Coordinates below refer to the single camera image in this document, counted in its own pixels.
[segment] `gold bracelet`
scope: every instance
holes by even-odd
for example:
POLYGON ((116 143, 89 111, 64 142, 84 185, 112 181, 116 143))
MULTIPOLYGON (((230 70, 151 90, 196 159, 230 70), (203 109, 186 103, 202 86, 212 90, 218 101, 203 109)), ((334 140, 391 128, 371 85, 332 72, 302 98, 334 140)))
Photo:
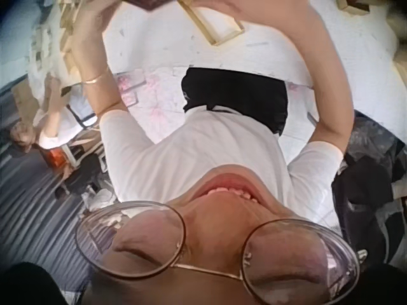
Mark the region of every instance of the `gold bracelet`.
POLYGON ((97 78, 94 78, 94 79, 92 79, 92 80, 90 80, 90 81, 83 81, 82 83, 83 83, 84 85, 92 85, 92 84, 95 84, 95 83, 97 83, 106 73, 108 73, 109 71, 110 71, 109 65, 107 65, 106 70, 105 70, 101 75, 99 75, 97 78))

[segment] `eyeglass frame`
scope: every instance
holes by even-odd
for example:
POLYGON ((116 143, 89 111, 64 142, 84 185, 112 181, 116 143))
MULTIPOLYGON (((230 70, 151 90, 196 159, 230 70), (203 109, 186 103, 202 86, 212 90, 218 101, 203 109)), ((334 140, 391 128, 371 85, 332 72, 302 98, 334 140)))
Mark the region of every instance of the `eyeglass frame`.
MULTIPOLYGON (((342 294, 341 296, 339 296, 339 298, 337 299, 333 299, 330 300, 329 302, 325 302, 323 305, 333 305, 336 304, 337 302, 339 302, 340 300, 344 299, 346 296, 349 295, 349 293, 351 293, 351 291, 353 291, 353 289, 355 288, 355 286, 357 285, 358 281, 359 281, 359 276, 360 276, 360 265, 366 260, 368 253, 366 250, 361 250, 358 251, 358 253, 355 253, 355 251, 350 247, 350 245, 338 234, 336 234, 334 231, 323 227, 319 224, 316 224, 314 222, 308 221, 308 220, 301 220, 301 219, 278 219, 278 220, 271 220, 269 222, 265 222, 257 227, 255 227, 247 236, 243 246, 242 246, 242 253, 241 253, 241 263, 240 263, 240 274, 239 276, 234 275, 234 274, 229 274, 229 273, 224 273, 224 272, 220 272, 220 271, 215 271, 215 270, 209 270, 209 269, 205 269, 205 268, 200 268, 200 267, 195 267, 195 266, 191 266, 191 265, 187 265, 187 264, 178 264, 177 261, 182 257, 182 252, 184 250, 185 244, 186 244, 186 224, 185 221, 182 217, 182 215, 175 210, 174 208, 172 208, 171 206, 168 205, 164 205, 162 203, 157 203, 154 201, 127 201, 124 203, 119 203, 119 204, 115 204, 113 206, 110 207, 106 207, 106 208, 102 208, 100 210, 98 210, 95 213, 92 213, 91 215, 85 217, 84 219, 81 220, 81 222, 79 222, 76 230, 75 230, 75 244, 76 244, 76 248, 79 250, 80 254, 83 256, 83 258, 90 263, 94 268, 98 269, 99 271, 102 271, 103 273, 112 276, 114 278, 120 279, 120 280, 131 280, 131 281, 139 281, 139 280, 146 280, 148 278, 153 278, 157 275, 160 275, 161 273, 163 273, 164 271, 166 271, 168 268, 180 268, 180 269, 185 269, 185 270, 189 270, 189 271, 196 271, 199 273, 204 273, 207 275, 214 275, 214 276, 221 276, 223 278, 230 278, 232 280, 237 280, 237 281, 242 281, 244 284, 244 287, 246 288, 246 290, 248 291, 248 293, 255 299, 257 300, 260 304, 263 305, 269 305, 267 302, 265 302, 264 300, 262 300, 262 298, 260 298, 258 296, 258 294, 254 291, 253 288, 251 288, 250 285, 250 281, 247 279, 245 272, 244 272, 244 263, 245 263, 245 249, 247 246, 247 243, 249 242, 250 238, 252 237, 252 235, 259 230, 260 228, 267 226, 269 224, 273 224, 276 222, 290 222, 290 223, 297 223, 297 224, 306 224, 308 226, 310 226, 311 228, 316 228, 318 230, 324 231, 325 233, 327 233, 328 235, 333 235, 336 239, 340 240, 342 245, 347 249, 347 251, 352 254, 354 256, 354 260, 357 262, 356 264, 356 279, 354 284, 348 289, 348 291, 346 291, 344 294, 342 294), (98 266, 95 262, 93 262, 90 258, 87 257, 87 255, 82 251, 79 242, 78 242, 78 231, 80 229, 80 227, 82 225, 85 226, 85 221, 88 220, 91 217, 95 217, 98 214, 102 214, 105 211, 108 210, 119 210, 120 207, 117 207, 118 205, 132 205, 132 207, 127 207, 127 208, 136 208, 134 205, 137 204, 144 204, 144 205, 150 205, 151 207, 163 207, 163 208, 168 208, 169 210, 171 210, 172 212, 174 212, 179 219, 181 220, 181 224, 182 224, 182 229, 183 229, 183 237, 182 240, 177 244, 177 250, 174 254, 174 256, 171 258, 171 260, 168 261, 168 263, 164 264, 162 267, 158 268, 157 270, 150 272, 149 274, 145 274, 145 275, 140 275, 140 276, 129 276, 129 275, 120 275, 118 273, 113 273, 112 271, 102 267, 102 266, 98 266)), ((101 251, 99 250, 99 247, 97 246, 94 237, 92 236, 90 230, 88 230, 88 228, 85 226, 87 233, 90 236, 90 239, 92 241, 92 243, 94 243, 94 247, 99 251, 100 254, 101 251)))

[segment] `mouth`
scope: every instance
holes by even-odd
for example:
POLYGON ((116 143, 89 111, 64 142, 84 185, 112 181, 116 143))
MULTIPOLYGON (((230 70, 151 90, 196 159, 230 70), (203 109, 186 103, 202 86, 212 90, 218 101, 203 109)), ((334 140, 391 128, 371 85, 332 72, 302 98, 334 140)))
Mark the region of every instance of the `mouth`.
POLYGON ((247 178, 234 173, 224 173, 207 181, 195 193, 192 200, 210 196, 214 193, 232 193, 247 201, 265 205, 265 201, 257 187, 247 178))

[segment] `white t-shirt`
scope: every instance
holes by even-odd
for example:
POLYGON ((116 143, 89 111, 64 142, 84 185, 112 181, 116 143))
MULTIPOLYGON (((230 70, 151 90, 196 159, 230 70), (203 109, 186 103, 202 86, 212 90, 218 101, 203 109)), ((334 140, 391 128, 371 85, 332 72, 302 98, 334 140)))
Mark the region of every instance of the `white t-shirt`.
POLYGON ((107 167, 120 201, 165 203, 185 193, 209 170, 241 165, 255 172, 284 206, 313 220, 331 188, 341 151, 312 142, 286 164, 274 135, 247 116, 188 111, 185 124, 158 144, 133 116, 111 111, 100 122, 107 167))
MULTIPOLYGON (((71 90, 71 98, 69 100, 71 109, 76 113, 85 126, 92 126, 96 123, 97 117, 93 115, 91 118, 84 120, 86 117, 93 114, 88 100, 83 96, 81 86, 73 86, 71 90)), ((46 113, 41 109, 37 112, 34 118, 33 125, 42 128, 45 123, 46 113)), ((52 149, 67 144, 75 138, 79 132, 83 130, 82 126, 76 121, 74 115, 68 108, 63 108, 60 112, 60 123, 58 135, 54 138, 47 137, 41 131, 39 135, 38 145, 44 149, 52 149)))

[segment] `teeth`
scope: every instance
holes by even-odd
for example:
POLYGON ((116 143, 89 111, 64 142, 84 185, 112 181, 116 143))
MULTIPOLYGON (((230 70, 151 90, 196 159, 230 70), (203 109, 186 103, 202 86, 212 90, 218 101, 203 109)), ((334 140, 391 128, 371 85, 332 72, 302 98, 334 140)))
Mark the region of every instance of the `teeth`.
POLYGON ((255 203, 258 203, 256 198, 252 198, 252 196, 249 193, 247 193, 247 192, 245 192, 245 191, 243 191, 241 189, 227 189, 225 187, 219 187, 217 189, 211 189, 208 192, 208 195, 213 194, 213 193, 217 193, 217 192, 230 192, 230 193, 239 195, 240 197, 243 197, 244 199, 251 200, 251 201, 253 201, 255 203))
POLYGON ((244 193, 242 196, 243 196, 243 198, 248 199, 248 200, 250 198, 252 198, 252 196, 249 193, 244 193))

